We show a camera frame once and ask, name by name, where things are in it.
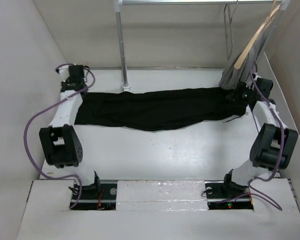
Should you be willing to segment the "black trousers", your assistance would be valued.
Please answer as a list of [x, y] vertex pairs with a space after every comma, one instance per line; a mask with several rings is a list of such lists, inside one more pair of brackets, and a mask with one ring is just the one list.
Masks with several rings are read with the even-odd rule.
[[247, 104], [229, 100], [231, 93], [220, 87], [145, 93], [89, 92], [79, 107], [75, 124], [157, 132], [243, 116]]

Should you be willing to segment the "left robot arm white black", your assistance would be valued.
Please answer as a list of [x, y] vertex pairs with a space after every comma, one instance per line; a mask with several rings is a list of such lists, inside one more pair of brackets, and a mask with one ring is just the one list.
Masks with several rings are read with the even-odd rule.
[[83, 147], [74, 129], [77, 113], [89, 89], [86, 80], [90, 68], [63, 64], [56, 72], [62, 78], [60, 101], [48, 127], [39, 131], [44, 157], [48, 165], [63, 169], [66, 175], [76, 175], [82, 190], [94, 199], [102, 192], [100, 178], [83, 162]]

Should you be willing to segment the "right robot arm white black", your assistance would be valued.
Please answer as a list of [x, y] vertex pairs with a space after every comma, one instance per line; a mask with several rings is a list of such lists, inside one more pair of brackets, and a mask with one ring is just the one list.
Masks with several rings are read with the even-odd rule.
[[286, 169], [290, 163], [299, 134], [282, 122], [275, 102], [264, 99], [272, 87], [270, 80], [257, 83], [253, 89], [241, 82], [227, 96], [235, 103], [247, 103], [260, 125], [248, 160], [224, 176], [221, 191], [227, 197], [243, 193], [253, 180], [269, 182], [278, 170]]

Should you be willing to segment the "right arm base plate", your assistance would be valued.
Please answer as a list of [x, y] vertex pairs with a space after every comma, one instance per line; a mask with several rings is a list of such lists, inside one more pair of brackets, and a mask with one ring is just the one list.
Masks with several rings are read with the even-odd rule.
[[253, 210], [246, 186], [226, 184], [223, 180], [206, 180], [201, 196], [206, 198], [208, 210]]

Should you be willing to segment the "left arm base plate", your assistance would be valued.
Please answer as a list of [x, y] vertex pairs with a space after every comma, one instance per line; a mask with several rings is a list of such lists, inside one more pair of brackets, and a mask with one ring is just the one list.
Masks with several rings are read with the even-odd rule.
[[112, 211], [116, 209], [117, 181], [104, 181], [100, 184], [100, 190], [92, 185], [83, 186], [79, 196], [79, 186], [75, 184], [69, 187], [72, 192], [70, 209], [74, 211]]

